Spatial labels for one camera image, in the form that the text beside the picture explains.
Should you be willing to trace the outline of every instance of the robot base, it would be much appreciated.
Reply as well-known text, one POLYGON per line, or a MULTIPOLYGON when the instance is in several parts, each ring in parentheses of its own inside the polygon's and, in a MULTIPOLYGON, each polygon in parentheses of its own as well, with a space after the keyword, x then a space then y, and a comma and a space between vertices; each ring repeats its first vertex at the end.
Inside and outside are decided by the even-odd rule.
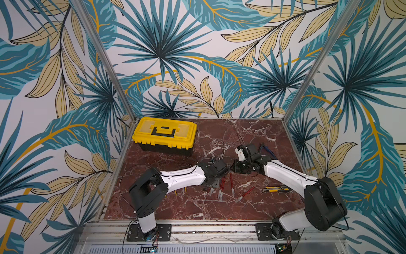
POLYGON ((290 236, 293 241, 299 240, 299 232, 297 230, 293 230, 290 232, 286 232, 283 237, 276 238, 273 233, 273 224, 272 223, 258 223, 255 224, 255 231, 257 233, 258 241, 274 241, 274 240, 284 240, 290 236))
POLYGON ((171 224, 157 224, 155 229, 144 234, 141 231, 141 227, 139 224, 133 224, 130 226, 130 229, 128 231, 127 242, 144 242, 147 241, 148 238, 155 239, 154 235, 155 233, 158 235, 158 232, 158 241, 169 242, 169 240, 171 239, 171 228, 171 224))

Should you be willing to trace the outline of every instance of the toolbox lid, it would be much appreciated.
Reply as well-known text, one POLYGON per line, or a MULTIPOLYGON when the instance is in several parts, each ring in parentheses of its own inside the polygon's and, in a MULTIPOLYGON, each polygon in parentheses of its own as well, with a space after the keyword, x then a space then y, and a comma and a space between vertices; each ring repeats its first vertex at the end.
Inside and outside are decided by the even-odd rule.
POLYGON ((135 143, 167 145, 172 148, 193 147, 197 125, 193 122, 143 117, 132 135, 135 143))

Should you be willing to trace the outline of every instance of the screwdriver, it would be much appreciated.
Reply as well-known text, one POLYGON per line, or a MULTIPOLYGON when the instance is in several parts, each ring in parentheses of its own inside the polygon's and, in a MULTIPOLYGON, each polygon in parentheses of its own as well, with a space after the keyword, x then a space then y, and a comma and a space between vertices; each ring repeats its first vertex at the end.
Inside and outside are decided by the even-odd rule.
POLYGON ((246 193, 244 193, 241 197, 239 197, 235 202, 237 203, 238 201, 240 201, 245 195, 247 195, 248 193, 250 193, 251 190, 253 190, 255 187, 252 187, 249 191, 247 191, 246 193))

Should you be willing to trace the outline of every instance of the vent grille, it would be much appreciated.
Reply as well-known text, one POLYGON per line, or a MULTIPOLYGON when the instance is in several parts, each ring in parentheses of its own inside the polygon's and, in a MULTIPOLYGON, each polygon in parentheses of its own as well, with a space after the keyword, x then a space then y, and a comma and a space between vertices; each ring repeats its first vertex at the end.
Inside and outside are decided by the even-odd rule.
MULTIPOLYGON (((121 245, 92 245, 88 254, 120 254, 121 245)), ((124 254, 138 254, 140 247, 125 245, 124 254)), ((160 244, 159 254, 276 254, 273 244, 160 244)))

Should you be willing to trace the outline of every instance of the toolbox handle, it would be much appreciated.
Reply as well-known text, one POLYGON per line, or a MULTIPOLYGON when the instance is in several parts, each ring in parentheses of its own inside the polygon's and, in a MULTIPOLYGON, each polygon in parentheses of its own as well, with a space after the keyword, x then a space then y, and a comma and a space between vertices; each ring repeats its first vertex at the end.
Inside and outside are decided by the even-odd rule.
POLYGON ((153 130, 152 130, 151 135, 154 135, 154 136, 162 136, 162 137, 171 137, 171 138, 173 138, 173 137, 175 136, 175 132, 176 132, 176 129, 172 129, 172 133, 171 133, 171 134, 158 133, 158 132, 157 132, 157 128, 154 127, 153 130))

